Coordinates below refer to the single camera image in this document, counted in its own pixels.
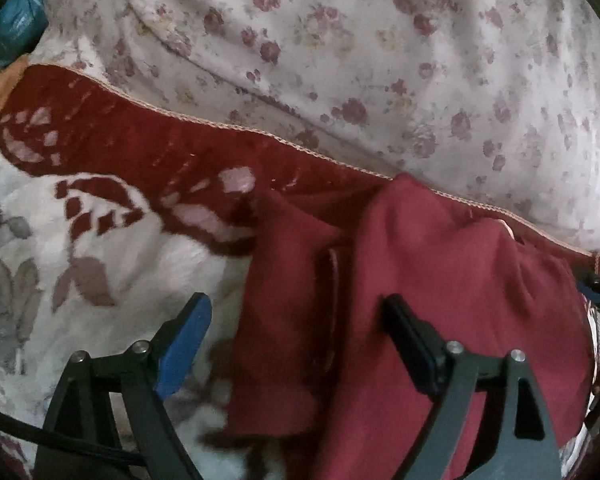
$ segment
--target red cloth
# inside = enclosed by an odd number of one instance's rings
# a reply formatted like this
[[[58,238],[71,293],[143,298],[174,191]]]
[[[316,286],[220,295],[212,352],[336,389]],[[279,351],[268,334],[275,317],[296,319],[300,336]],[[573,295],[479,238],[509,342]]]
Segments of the red cloth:
[[[373,193],[362,218],[347,217],[352,197]],[[288,456],[290,479],[390,480],[430,410],[379,323],[394,292],[473,352],[523,349],[558,444],[578,433],[593,357],[567,263],[408,176],[344,199],[291,200],[258,199],[229,433],[310,436],[315,446]],[[483,405],[474,396],[450,478],[464,472]]]

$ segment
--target pink rose print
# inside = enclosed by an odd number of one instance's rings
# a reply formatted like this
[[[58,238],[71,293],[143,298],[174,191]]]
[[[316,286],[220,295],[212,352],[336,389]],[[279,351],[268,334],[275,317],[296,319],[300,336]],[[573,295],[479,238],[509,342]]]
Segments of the pink rose print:
[[[491,155],[493,155],[493,153],[495,151],[496,151],[496,145],[493,143],[493,141],[491,139],[485,140],[482,143],[482,152],[484,153],[484,156],[490,157]]]
[[[403,14],[412,15],[416,10],[416,6],[411,0],[394,0],[394,6]]]
[[[366,108],[359,100],[349,99],[342,105],[342,110],[333,108],[331,115],[342,118],[349,124],[366,124]]]
[[[245,28],[240,35],[242,36],[242,42],[245,46],[253,46],[258,37],[258,33],[255,32],[251,27]]]
[[[300,144],[309,150],[315,150],[318,145],[320,145],[320,141],[318,140],[318,137],[316,137],[313,130],[307,129],[300,132],[296,136],[296,139],[300,142]]]
[[[491,169],[493,171],[502,171],[502,168],[504,168],[504,165],[507,163],[507,159],[504,155],[496,155],[496,158],[493,159],[493,165],[491,167]]]
[[[471,121],[464,110],[451,117],[451,135],[460,140],[471,139]]]
[[[280,7],[280,0],[252,0],[252,2],[262,12],[269,12],[271,9]]]
[[[442,12],[443,10],[460,11],[460,6],[453,0],[418,0],[418,8],[433,12]]]
[[[398,79],[391,85],[391,92],[398,95],[405,95],[407,93],[407,87],[404,85],[404,79]]]
[[[338,9],[335,7],[325,7],[322,5],[313,7],[313,9],[314,12],[311,12],[307,15],[307,20],[315,20],[318,24],[318,30],[321,32],[325,32],[327,30],[343,32]]]
[[[496,119],[499,123],[506,123],[511,120],[511,110],[507,108],[507,104],[504,102],[504,99],[499,98],[493,104],[493,113],[496,116]]]
[[[280,47],[275,41],[265,41],[260,47],[260,57],[267,63],[278,64]]]
[[[438,146],[436,136],[427,129],[417,133],[406,132],[402,136],[408,141],[410,151],[416,158],[429,158]]]
[[[155,13],[161,18],[164,18],[169,13],[169,11],[167,11],[167,7],[165,4],[160,4],[160,7],[157,7],[155,9]]]
[[[421,36],[425,36],[426,38],[436,31],[436,27],[431,25],[429,19],[423,14],[416,14],[413,17],[413,26]]]
[[[260,70],[256,69],[253,72],[247,72],[247,79],[252,83],[260,81]]]
[[[207,34],[218,35],[224,33],[222,14],[213,7],[210,7],[209,12],[206,14],[204,24]]]
[[[125,43],[125,40],[123,40],[122,38],[120,38],[118,40],[118,42],[115,44],[115,46],[113,47],[113,50],[115,50],[117,54],[119,54],[120,56],[122,56],[126,52],[126,43]]]

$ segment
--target metal screw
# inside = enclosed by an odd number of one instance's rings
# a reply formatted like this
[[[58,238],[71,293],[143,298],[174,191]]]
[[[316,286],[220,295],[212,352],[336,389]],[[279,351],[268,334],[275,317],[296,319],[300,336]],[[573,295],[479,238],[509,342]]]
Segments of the metal screw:
[[[446,349],[453,355],[460,355],[464,352],[464,345],[459,341],[447,341]]]
[[[512,350],[509,353],[509,355],[514,361],[517,361],[519,363],[523,363],[526,360],[526,354],[522,350],[518,350],[517,348],[515,350]]]
[[[71,357],[69,357],[69,361],[71,361],[72,363],[81,363],[87,357],[89,357],[89,354],[87,354],[87,352],[85,352],[84,350],[78,350],[71,354]]]
[[[149,345],[149,342],[145,341],[144,339],[136,341],[131,345],[131,351],[134,354],[146,354],[149,351],[149,348],[151,348],[151,345]]]

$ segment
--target fabric fold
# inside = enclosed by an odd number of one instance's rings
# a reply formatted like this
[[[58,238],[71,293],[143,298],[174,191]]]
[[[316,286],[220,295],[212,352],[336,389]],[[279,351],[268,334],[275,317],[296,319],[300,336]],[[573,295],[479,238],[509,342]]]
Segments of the fabric fold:
[[[500,222],[449,208],[405,175],[346,228],[320,217],[323,203],[317,210],[312,200],[292,204],[270,191],[258,199],[229,433],[304,436],[288,446],[291,479],[390,480],[431,408],[379,323],[379,302],[395,292],[443,338],[473,352],[523,349],[558,444],[578,433],[593,357],[567,262],[513,240]],[[318,272],[330,251],[330,270]],[[448,478],[466,468],[483,404],[476,395]]]

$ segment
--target leaf pattern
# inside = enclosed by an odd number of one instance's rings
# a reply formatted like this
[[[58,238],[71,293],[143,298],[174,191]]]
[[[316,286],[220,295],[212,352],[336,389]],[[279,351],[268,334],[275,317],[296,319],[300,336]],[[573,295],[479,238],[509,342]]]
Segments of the leaf pattern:
[[[90,229],[91,211],[87,211],[86,213],[82,213],[80,216],[76,217],[72,222],[71,228],[69,229],[71,241],[75,242],[81,235],[85,234],[85,232]]]
[[[85,300],[94,306],[116,304],[109,293],[107,273],[100,260],[90,256],[74,258],[72,267],[75,286]]]
[[[38,269],[33,261],[29,258],[20,264],[16,275],[13,278],[13,300],[11,303],[11,315],[16,322],[23,314],[23,310],[27,301],[33,294],[33,291],[38,284]]]
[[[15,216],[7,220],[7,225],[16,238],[25,240],[32,235],[29,223],[22,216]]]
[[[20,373],[24,366],[18,356],[38,317],[42,298],[38,281],[33,258],[22,262],[13,277],[0,260],[0,366],[10,373]]]
[[[60,308],[69,295],[69,287],[71,286],[71,282],[74,278],[73,272],[73,267],[69,267],[67,270],[65,270],[65,272],[58,276],[56,286],[54,287],[54,293],[51,298],[51,312],[53,314],[56,313],[56,310]]]
[[[0,260],[0,303],[10,305],[12,297],[13,283],[11,281],[11,272]]]
[[[8,225],[0,225],[0,249],[6,244],[15,240],[15,236]]]
[[[38,309],[40,308],[40,299],[42,298],[41,290],[34,290],[27,303],[24,304],[24,309],[21,312],[20,318],[16,326],[18,340],[24,343],[29,340],[33,325],[36,322],[38,316]]]

